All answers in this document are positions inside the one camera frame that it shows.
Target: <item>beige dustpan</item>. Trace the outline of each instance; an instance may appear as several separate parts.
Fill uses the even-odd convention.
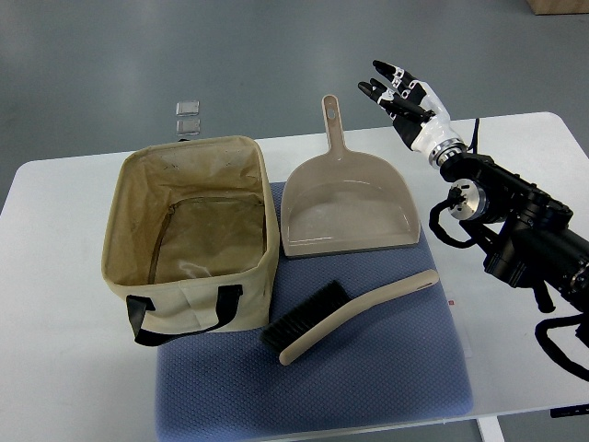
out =
[[[323,117],[329,152],[296,168],[284,186],[286,256],[416,244],[420,220],[403,177],[384,159],[345,146],[336,97],[323,98]]]

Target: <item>brush bristles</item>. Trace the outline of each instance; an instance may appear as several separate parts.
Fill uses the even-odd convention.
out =
[[[284,316],[266,326],[260,339],[280,353],[351,300],[340,283],[332,281]]]

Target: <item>canvas storage basket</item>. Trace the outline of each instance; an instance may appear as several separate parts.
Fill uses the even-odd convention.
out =
[[[121,167],[102,275],[143,345],[249,330],[268,323],[279,237],[256,142],[156,145]]]

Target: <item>blue mat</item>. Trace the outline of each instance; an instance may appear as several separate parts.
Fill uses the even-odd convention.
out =
[[[277,211],[283,183],[274,183]],[[435,268],[416,247],[288,260],[281,254],[271,320],[333,279],[352,297]],[[158,348],[162,441],[240,440],[452,417],[472,408],[464,354],[440,283],[347,322],[290,366],[260,330],[207,333]]]

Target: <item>gray floor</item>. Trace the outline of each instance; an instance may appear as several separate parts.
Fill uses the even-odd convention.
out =
[[[373,59],[428,81],[455,119],[557,113],[588,152],[588,42],[589,16],[535,17],[525,0],[0,0],[0,204],[27,161],[176,140],[179,100],[201,101],[207,138],[323,132],[328,93],[345,129],[388,125],[356,88]],[[589,420],[501,423],[507,441],[584,441]],[[478,433],[468,422],[329,440]]]

